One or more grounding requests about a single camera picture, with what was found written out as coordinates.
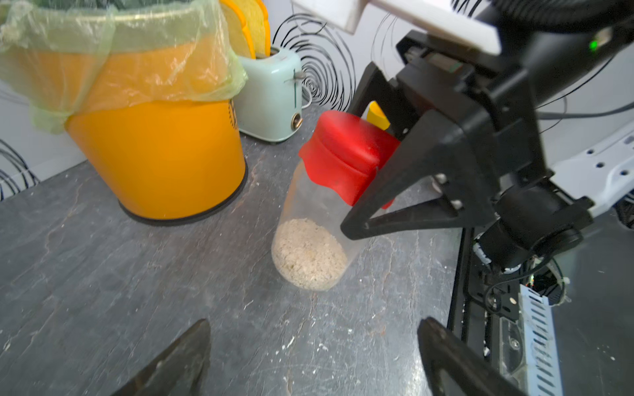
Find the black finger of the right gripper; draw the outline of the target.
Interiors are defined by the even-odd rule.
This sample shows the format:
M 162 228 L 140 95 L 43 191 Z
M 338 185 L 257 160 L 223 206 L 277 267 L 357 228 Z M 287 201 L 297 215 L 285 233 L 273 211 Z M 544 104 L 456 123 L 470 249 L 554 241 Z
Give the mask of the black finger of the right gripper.
M 419 120 L 418 113 L 399 88 L 398 82 L 386 80 L 381 69 L 373 62 L 364 70 L 347 112 L 361 117 L 371 102 L 381 107 L 397 139 L 404 139 Z
M 495 219 L 495 181 L 466 134 L 426 112 L 343 220 L 352 240 L 420 229 L 463 229 Z

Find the red jar lid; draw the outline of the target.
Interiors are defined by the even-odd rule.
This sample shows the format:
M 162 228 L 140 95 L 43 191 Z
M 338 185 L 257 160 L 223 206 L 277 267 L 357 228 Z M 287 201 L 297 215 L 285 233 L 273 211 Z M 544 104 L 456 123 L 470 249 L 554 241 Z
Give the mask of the red jar lid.
M 299 157 L 310 181 L 354 206 L 401 142 L 347 112 L 327 111 Z

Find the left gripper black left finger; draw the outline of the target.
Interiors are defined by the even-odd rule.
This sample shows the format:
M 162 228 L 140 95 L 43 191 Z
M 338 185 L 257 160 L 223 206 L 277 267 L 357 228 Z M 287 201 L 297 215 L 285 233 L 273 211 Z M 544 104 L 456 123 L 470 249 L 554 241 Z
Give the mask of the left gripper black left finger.
M 202 318 L 182 333 L 115 395 L 198 395 L 211 351 L 211 326 Z

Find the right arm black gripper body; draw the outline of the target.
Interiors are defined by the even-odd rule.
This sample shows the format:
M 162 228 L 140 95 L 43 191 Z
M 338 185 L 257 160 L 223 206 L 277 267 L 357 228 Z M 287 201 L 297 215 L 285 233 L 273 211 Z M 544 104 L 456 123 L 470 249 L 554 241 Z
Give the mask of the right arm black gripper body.
M 402 96 L 418 116 L 396 152 L 396 187 L 443 174 L 454 188 L 549 176 L 535 108 L 553 92 L 553 39 L 505 34 L 500 55 L 411 31 L 396 46 Z

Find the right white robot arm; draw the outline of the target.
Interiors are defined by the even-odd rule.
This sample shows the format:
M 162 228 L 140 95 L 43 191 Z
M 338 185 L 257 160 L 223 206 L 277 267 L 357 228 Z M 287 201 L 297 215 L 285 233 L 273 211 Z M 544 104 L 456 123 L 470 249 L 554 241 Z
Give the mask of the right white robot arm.
M 477 19 L 499 54 L 411 31 L 394 79 L 366 68 L 350 112 L 377 102 L 400 145 L 343 220 L 348 238 L 484 227 L 474 253 L 501 270 L 575 246 L 590 225 L 590 199 L 550 183 L 538 107 L 632 44 L 632 2 L 493 1 Z

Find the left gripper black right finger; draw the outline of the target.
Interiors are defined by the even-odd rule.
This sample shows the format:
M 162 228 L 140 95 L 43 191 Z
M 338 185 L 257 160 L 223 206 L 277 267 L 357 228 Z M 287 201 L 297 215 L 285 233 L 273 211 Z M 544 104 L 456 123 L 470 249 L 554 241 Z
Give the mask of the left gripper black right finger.
M 447 394 L 442 373 L 446 373 L 465 395 L 523 394 L 435 318 L 422 320 L 417 335 L 419 354 L 432 394 Z

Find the clear jar with oatmeal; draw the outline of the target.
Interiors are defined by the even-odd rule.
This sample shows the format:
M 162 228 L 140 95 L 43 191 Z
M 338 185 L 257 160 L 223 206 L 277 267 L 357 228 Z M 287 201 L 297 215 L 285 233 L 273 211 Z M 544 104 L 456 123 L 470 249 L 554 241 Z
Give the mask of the clear jar with oatmeal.
M 272 241 L 272 260 L 288 282 L 329 290 L 368 245 L 341 231 L 351 207 L 333 190 L 310 181 L 304 163 L 293 173 Z

